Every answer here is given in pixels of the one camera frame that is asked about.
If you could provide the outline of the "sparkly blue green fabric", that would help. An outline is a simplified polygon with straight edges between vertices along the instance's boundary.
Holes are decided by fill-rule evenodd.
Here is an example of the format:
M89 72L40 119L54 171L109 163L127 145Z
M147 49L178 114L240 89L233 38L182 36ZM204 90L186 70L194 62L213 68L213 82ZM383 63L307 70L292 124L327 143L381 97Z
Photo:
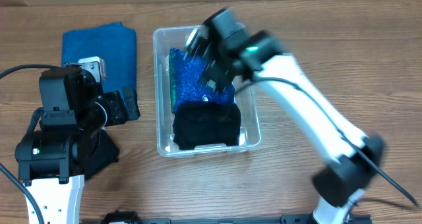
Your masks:
M206 68L206 63L200 57L190 57L186 51L171 48L168 65L172 113L176 113L182 104L191 101L220 105L235 103L231 96L235 91L233 86L219 93L199 81Z

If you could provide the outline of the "black cloth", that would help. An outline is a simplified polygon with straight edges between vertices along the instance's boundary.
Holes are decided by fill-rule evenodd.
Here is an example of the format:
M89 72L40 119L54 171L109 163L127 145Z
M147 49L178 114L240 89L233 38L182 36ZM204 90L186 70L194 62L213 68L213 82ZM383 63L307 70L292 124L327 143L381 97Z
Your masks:
M205 63L205 69L198 80L201 84L204 84L214 92L220 93L231 86L236 77L233 59L212 59L209 57L202 57L201 59Z
M85 181L91 179L108 165L119 161L120 150L105 130L101 130L96 136L95 145L96 147L88 157L84 170Z
M241 112L236 104L188 101L175 112L173 142L180 150L209 144L239 144Z

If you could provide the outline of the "blue denim cloth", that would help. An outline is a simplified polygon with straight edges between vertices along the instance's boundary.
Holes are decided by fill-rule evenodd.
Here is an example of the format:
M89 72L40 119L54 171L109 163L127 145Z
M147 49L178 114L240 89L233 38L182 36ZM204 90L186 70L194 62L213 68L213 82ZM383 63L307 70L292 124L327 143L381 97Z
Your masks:
M135 30L121 22L71 30L63 34L61 62L99 57L105 61L104 92L121 91L124 86L136 89L136 47Z

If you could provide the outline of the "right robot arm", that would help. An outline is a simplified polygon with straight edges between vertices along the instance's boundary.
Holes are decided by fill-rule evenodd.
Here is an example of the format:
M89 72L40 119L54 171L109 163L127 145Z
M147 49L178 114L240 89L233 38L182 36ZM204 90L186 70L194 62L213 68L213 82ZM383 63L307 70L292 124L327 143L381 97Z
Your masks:
M185 50L206 62L200 81L208 88L222 92L240 76L280 104L325 165L312 179L320 199L311 223L345 223L379 172L382 138L368 136L350 123L272 34L249 34L231 9L219 10L195 28Z

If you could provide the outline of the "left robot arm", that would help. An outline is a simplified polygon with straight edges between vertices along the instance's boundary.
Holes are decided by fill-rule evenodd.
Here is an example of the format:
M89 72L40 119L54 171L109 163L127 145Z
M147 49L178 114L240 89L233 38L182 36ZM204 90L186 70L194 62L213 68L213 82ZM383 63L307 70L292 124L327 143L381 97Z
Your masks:
M43 106L15 149L31 223L78 223L86 180L119 159L105 128L140 117L132 86L105 93L101 81L82 67L39 79Z

